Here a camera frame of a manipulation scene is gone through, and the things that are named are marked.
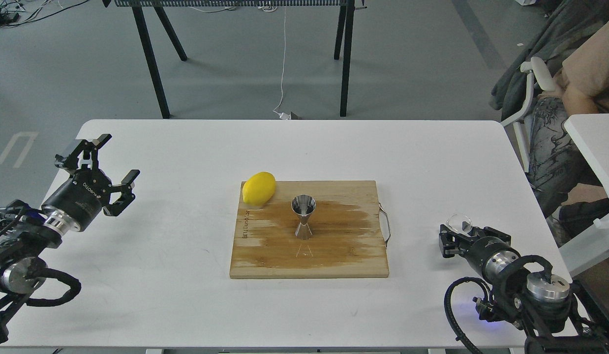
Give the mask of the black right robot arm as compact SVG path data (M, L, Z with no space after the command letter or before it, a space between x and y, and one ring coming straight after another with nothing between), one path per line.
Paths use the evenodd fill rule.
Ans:
M444 311L450 327L467 350L480 349L462 331L455 319L452 295L460 284L477 284L484 296L473 298L479 319L506 321L525 332L527 354L609 354L609 324L602 315L579 314L584 300L581 284L570 284L553 273L542 256L522 256L511 246L511 236L492 227L475 227L464 222L462 230L442 224L440 253L444 258L459 255L478 274L465 276L449 285Z

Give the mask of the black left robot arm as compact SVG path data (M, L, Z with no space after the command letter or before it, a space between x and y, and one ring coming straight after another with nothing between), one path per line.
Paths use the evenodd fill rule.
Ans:
M118 216L134 201L140 171L131 170L113 184L98 165L98 151L111 137L75 140L64 155L56 155L55 166L69 177L40 208L22 200L0 208L0 345L21 307L60 306L81 291L77 278L48 267L42 251L59 247L69 231L86 230L100 213Z

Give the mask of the person's forearm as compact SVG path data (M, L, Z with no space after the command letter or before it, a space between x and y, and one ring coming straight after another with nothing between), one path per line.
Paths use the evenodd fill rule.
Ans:
M564 87L562 96L567 117L573 115L599 114L600 109L595 103L595 95L590 95L569 83Z

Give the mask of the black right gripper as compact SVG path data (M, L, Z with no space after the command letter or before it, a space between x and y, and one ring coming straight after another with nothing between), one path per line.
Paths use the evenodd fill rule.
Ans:
M473 227L470 237L440 224L439 249L443 258L462 256L482 279L493 284L507 265L520 258L511 247L511 239L493 227Z

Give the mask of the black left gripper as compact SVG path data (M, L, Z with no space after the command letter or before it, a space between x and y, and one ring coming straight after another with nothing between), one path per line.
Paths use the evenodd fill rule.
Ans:
M73 229L81 232L102 209L106 216L116 217L135 200L133 186L140 170L130 170L120 184L112 185L111 180L98 168L98 150L112 137L111 134L102 134L91 141L75 140L64 155L55 155L55 167L65 170L72 177L43 202L42 210L46 214L61 210L73 220ZM110 202L114 193L120 196Z

